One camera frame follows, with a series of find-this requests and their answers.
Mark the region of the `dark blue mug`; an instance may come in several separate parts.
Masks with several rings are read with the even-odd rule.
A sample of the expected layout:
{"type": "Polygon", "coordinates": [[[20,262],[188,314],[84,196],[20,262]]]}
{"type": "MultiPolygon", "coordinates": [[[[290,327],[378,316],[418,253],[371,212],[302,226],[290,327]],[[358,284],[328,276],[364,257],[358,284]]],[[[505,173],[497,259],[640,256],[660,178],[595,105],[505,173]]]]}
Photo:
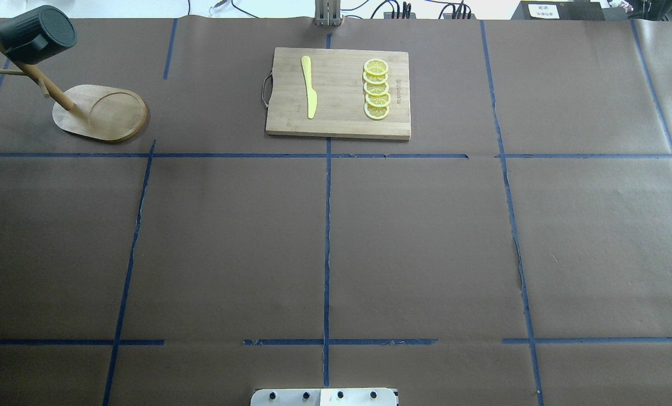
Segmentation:
{"type": "Polygon", "coordinates": [[[11,61],[35,65],[73,48],[77,34],[62,10],[43,5],[1,23],[0,42],[11,61]]]}

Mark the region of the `wooden cup storage rack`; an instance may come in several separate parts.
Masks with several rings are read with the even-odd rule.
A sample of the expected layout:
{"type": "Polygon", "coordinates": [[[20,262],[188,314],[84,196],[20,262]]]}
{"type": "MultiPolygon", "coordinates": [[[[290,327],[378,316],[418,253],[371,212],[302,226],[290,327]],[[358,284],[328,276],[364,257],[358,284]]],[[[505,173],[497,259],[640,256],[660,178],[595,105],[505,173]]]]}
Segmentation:
{"type": "MultiPolygon", "coordinates": [[[[5,54],[0,42],[0,53],[5,54]]],[[[123,142],[144,127],[148,108],[130,90],[101,85],[78,85],[61,90],[35,65],[13,62],[16,69],[0,69],[0,74],[24,76],[36,83],[45,98],[55,104],[52,119],[61,130],[100,142],[123,142]]]]}

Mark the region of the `lemon slice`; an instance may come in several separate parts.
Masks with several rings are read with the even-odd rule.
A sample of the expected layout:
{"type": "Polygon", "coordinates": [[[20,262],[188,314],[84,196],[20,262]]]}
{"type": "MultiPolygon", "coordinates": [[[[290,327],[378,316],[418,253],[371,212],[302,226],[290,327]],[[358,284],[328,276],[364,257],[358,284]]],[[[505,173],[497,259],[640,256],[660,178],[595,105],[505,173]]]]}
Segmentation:
{"type": "Polygon", "coordinates": [[[366,84],[382,85],[388,83],[388,73],[381,75],[370,74],[369,72],[362,72],[362,79],[366,84]]]}
{"type": "Polygon", "coordinates": [[[370,107],[374,108],[386,108],[390,106],[390,101],[392,100],[392,97],[390,97],[389,92],[377,95],[366,92],[364,94],[364,98],[365,103],[367,103],[367,105],[369,105],[370,107]]]}
{"type": "Polygon", "coordinates": [[[369,96],[383,96],[388,94],[389,84],[387,82],[380,84],[365,82],[363,84],[363,90],[364,93],[369,96]]]}
{"type": "Polygon", "coordinates": [[[388,73],[389,66],[383,59],[373,58],[365,61],[362,69],[371,76],[384,76],[388,73]]]}
{"type": "Polygon", "coordinates": [[[388,117],[390,114],[390,106],[374,106],[369,103],[364,103],[363,105],[365,116],[374,120],[382,120],[388,117]]]}

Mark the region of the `yellow plastic knife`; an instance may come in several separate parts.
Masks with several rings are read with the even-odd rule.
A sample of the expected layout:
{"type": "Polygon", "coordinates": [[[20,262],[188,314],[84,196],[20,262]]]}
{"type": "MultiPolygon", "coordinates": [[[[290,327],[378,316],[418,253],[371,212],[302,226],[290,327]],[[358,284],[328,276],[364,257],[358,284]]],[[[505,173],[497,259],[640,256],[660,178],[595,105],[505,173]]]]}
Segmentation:
{"type": "Polygon", "coordinates": [[[310,56],[301,57],[301,67],[306,89],[307,118],[314,119],[318,107],[318,93],[313,87],[313,67],[310,56]]]}

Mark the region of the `bamboo cutting board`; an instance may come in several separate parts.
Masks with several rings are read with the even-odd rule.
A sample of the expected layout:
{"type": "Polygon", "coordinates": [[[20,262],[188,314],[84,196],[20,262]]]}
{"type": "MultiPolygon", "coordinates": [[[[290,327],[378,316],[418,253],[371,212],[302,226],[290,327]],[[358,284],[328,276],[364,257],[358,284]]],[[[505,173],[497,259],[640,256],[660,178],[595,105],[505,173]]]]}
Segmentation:
{"type": "Polygon", "coordinates": [[[265,131],[269,135],[408,140],[411,137],[410,56],[406,52],[276,48],[273,87],[265,131]],[[312,60],[318,93],[314,119],[307,118],[301,57],[312,60]],[[382,120],[365,116],[362,79],[368,59],[388,63],[390,114],[382,120]]]}

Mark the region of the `black electronics box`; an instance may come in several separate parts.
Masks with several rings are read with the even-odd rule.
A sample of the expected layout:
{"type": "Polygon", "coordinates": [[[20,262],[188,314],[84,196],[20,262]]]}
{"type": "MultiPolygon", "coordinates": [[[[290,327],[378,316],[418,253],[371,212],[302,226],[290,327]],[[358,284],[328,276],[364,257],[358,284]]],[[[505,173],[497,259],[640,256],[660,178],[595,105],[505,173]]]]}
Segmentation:
{"type": "Polygon", "coordinates": [[[599,2],[521,1],[511,20],[605,21],[599,2]]]}

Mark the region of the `aluminium frame post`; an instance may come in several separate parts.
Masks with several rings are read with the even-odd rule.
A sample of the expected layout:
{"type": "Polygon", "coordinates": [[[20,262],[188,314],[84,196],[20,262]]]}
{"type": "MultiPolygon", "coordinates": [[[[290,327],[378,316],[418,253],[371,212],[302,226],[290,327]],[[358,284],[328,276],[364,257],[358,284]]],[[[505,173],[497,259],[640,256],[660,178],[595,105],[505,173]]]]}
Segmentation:
{"type": "Polygon", "coordinates": [[[338,27],[343,21],[340,0],[315,0],[314,25],[338,27]]]}

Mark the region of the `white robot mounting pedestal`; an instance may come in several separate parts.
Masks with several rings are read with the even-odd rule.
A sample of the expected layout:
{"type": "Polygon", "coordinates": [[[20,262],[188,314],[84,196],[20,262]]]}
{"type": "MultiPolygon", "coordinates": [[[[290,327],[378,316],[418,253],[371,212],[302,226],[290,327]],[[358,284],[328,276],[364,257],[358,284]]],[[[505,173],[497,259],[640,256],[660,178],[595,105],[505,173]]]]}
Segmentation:
{"type": "Polygon", "coordinates": [[[251,405],[399,405],[398,391],[385,387],[261,389],[251,405]]]}

